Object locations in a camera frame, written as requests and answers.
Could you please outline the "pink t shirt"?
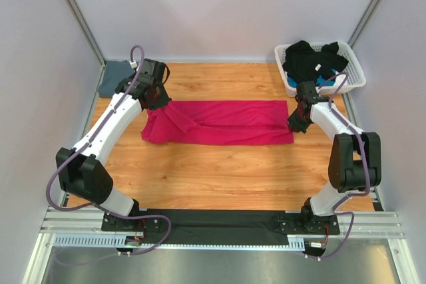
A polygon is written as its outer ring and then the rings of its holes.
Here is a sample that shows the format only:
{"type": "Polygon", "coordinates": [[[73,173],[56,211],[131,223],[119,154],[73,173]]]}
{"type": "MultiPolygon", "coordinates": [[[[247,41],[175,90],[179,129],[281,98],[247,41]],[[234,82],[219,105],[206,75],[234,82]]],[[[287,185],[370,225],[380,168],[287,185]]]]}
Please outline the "pink t shirt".
{"type": "Polygon", "coordinates": [[[291,144],[285,100],[172,101],[148,111],[142,139],[213,146],[291,144]]]}

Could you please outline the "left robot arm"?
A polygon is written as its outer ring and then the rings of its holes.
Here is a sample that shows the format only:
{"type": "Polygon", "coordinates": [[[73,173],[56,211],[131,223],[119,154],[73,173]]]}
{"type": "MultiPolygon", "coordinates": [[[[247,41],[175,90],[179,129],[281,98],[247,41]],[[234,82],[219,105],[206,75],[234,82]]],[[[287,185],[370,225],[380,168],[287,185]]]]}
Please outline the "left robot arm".
{"type": "Polygon", "coordinates": [[[127,126],[143,110],[157,110],[171,100],[164,87],[170,75],[165,63],[144,59],[142,64],[130,61],[129,65],[134,73],[118,83],[109,106],[87,135],[56,155],[60,188],[104,210],[103,231],[142,231],[139,203],[114,186],[105,164],[127,126]]]}

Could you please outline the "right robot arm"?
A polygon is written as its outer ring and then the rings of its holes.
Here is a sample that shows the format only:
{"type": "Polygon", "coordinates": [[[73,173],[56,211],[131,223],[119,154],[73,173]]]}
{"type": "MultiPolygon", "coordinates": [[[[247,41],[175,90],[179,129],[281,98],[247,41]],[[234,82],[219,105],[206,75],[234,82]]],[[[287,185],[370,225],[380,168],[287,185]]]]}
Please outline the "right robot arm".
{"type": "Polygon", "coordinates": [[[301,208],[301,228],[315,233],[344,202],[368,196],[371,187],[380,184],[381,140],[377,133],[366,132],[350,122],[332,98],[318,93],[314,82],[303,82],[296,91],[298,105],[288,118],[289,129],[305,133],[316,124],[332,141],[329,182],[301,208]]]}

